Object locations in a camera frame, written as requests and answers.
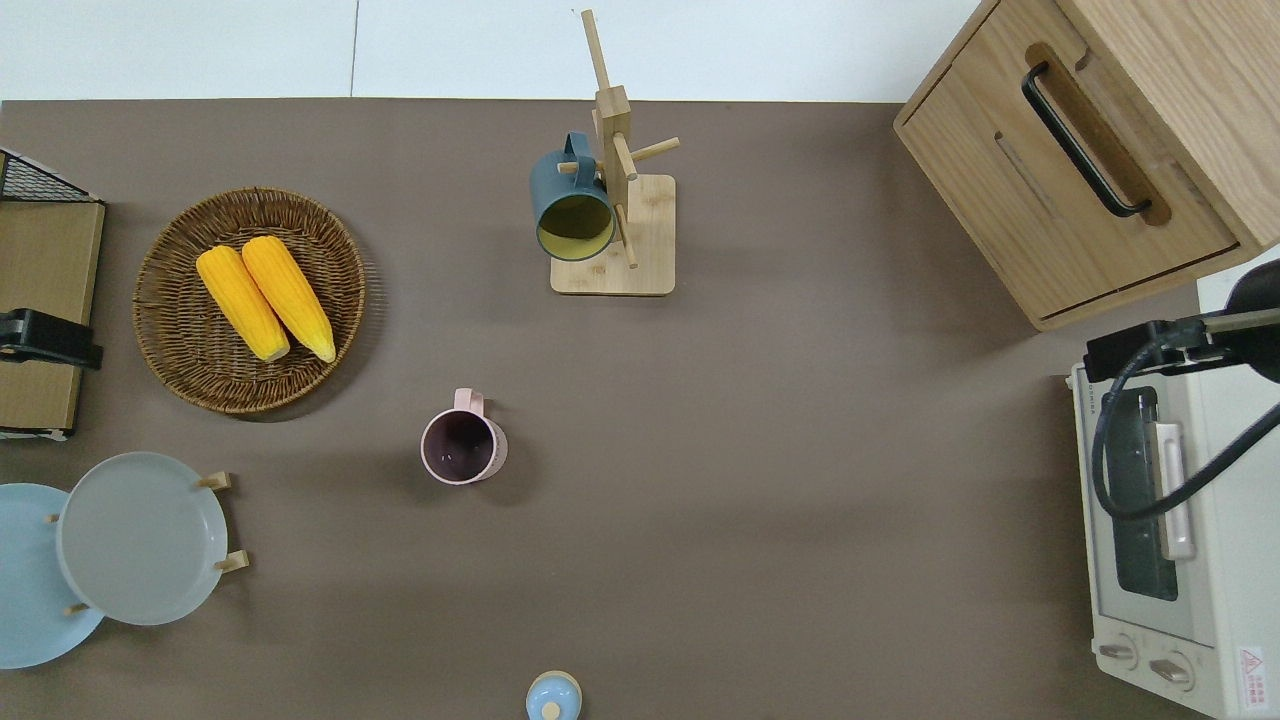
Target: round woven basket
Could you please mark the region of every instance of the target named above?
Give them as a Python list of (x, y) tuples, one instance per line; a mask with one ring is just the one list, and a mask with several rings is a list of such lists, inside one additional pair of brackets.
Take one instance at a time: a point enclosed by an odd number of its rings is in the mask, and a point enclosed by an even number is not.
[[(333, 325), (338, 356), (325, 363), (297, 340), (262, 363), (223, 316), (196, 273), (215, 245), (239, 250), (260, 234), (289, 249)], [(333, 213), (268, 187), (232, 190), (174, 218), (142, 261), (133, 291), (133, 332), (151, 372), (178, 397), (218, 413), (274, 410), (315, 389), (342, 363), (365, 314), (365, 264)]]

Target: wooden base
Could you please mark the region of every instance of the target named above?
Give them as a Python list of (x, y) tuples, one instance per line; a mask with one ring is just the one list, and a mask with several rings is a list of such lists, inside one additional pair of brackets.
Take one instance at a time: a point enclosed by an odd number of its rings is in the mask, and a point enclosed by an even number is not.
[(627, 266), (622, 242), (590, 260), (552, 260), (552, 290), (561, 295), (669, 295), (676, 290), (676, 178), (640, 176), (630, 186), (627, 223), (639, 268)]

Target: black handle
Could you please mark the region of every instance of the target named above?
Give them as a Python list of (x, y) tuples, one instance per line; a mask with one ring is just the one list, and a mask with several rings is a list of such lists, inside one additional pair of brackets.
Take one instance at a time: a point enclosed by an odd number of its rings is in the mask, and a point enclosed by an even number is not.
[(1125, 204), (1116, 191), (1111, 188), (1107, 178), (1102, 177), (1102, 172), (1098, 170), (1098, 167), (1094, 165), (1093, 160), (1091, 160), (1088, 154), (1084, 152), (1084, 147), (1082, 147), (1079, 141), (1075, 140), (1071, 131), (1068, 129), (1066, 124), (1062, 123), (1062, 119), (1057, 117), (1057, 113), (1055, 113), (1053, 108), (1048, 104), (1048, 100), (1046, 100), (1044, 95), (1041, 94), (1039, 87), (1036, 86), (1036, 78), (1046, 70), (1048, 70), (1048, 61), (1036, 65), (1029, 73), (1027, 73), (1027, 77), (1023, 78), (1023, 96), (1027, 97), (1027, 102), (1030, 104), (1032, 110), (1036, 110), (1036, 114), (1039, 115), (1041, 122), (1044, 123), (1046, 128), (1048, 128), (1050, 135), (1052, 135), (1053, 140), (1056, 140), (1059, 146), (1062, 147), (1066, 156), (1071, 159), (1071, 164), (1080, 172), (1084, 182), (1089, 183), (1089, 187), (1093, 188), (1093, 193), (1098, 196), (1102, 205), (1117, 218), (1137, 215), (1147, 208), (1151, 208), (1151, 200), (1143, 200), (1137, 205)]
[(44, 360), (97, 370), (102, 366), (102, 346), (93, 345), (88, 327), (18, 307), (0, 313), (0, 360)]

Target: white floor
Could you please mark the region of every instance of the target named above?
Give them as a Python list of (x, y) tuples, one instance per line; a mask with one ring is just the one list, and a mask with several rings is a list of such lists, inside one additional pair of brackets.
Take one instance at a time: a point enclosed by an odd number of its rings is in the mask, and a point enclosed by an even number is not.
[[(902, 101), (978, 0), (593, 0), (637, 100)], [(556, 0), (0, 0), (0, 100), (595, 91)]]

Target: dark blue mug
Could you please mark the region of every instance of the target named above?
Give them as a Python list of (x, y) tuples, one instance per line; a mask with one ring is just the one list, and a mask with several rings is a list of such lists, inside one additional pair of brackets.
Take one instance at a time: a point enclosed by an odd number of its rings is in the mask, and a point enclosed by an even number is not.
[[(575, 173), (559, 172), (561, 163), (577, 163)], [(563, 152), (548, 152), (529, 173), (538, 243), (557, 260), (594, 258), (613, 242), (617, 217), (604, 183), (595, 178), (595, 156), (586, 135), (571, 132)]]

